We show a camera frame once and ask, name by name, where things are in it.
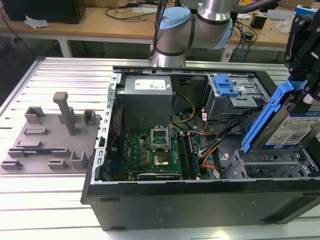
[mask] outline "aluminum profile table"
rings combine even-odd
[[[146,60],[46,58],[34,62],[0,107],[0,159],[25,123],[29,106],[58,113],[56,91],[67,91],[75,113],[103,112],[113,66],[148,66]],[[266,71],[276,84],[286,80],[284,65],[188,62],[188,67]],[[0,239],[76,240],[319,240],[320,207],[285,225],[228,226],[104,232],[89,205],[81,205],[84,174],[1,175]]]

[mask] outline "white table leg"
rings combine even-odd
[[[6,42],[6,44],[8,44],[12,49],[16,48],[16,44],[14,42],[14,39],[12,37],[3,37],[2,38],[3,41]]]
[[[225,45],[220,62],[228,63],[230,61],[233,50],[234,50],[233,45],[230,45],[230,44]]]
[[[70,48],[70,43],[67,40],[67,38],[66,37],[60,37],[58,39],[58,41],[59,41],[59,44],[60,44],[60,48],[61,48],[63,57],[64,58],[72,58],[72,51],[71,51],[71,48]]]
[[[277,62],[280,54],[281,54],[281,52],[280,52],[280,51],[277,51],[277,52],[273,55],[272,61]]]

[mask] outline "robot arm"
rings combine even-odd
[[[221,49],[233,30],[230,9],[237,13],[248,13],[279,0],[260,0],[248,5],[238,5],[239,0],[205,0],[191,14],[183,7],[170,7],[164,11],[159,32],[152,49],[153,67],[185,68],[185,49]]]

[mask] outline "green circuit board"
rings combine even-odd
[[[195,166],[198,165],[197,153],[201,149],[201,141],[198,135],[190,137],[185,134],[171,134],[170,149],[165,151],[162,148],[152,149],[150,133],[126,134],[121,159],[110,158],[106,161],[104,177],[107,181],[126,181],[128,176],[132,176],[133,180],[140,174],[156,174],[157,178],[164,174],[175,175],[175,179],[178,177],[180,180],[195,179],[195,173],[199,172],[195,170]],[[166,144],[166,134],[156,132],[153,143]]]
[[[171,172],[179,174],[180,160],[178,153],[177,135],[171,135],[171,149],[168,152],[153,152],[151,135],[127,134],[124,140],[123,172]],[[159,135],[154,143],[166,143],[166,135]]]

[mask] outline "motherboard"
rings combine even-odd
[[[152,130],[125,135],[122,157],[107,161],[104,177],[108,181],[192,180],[199,176],[198,135]]]

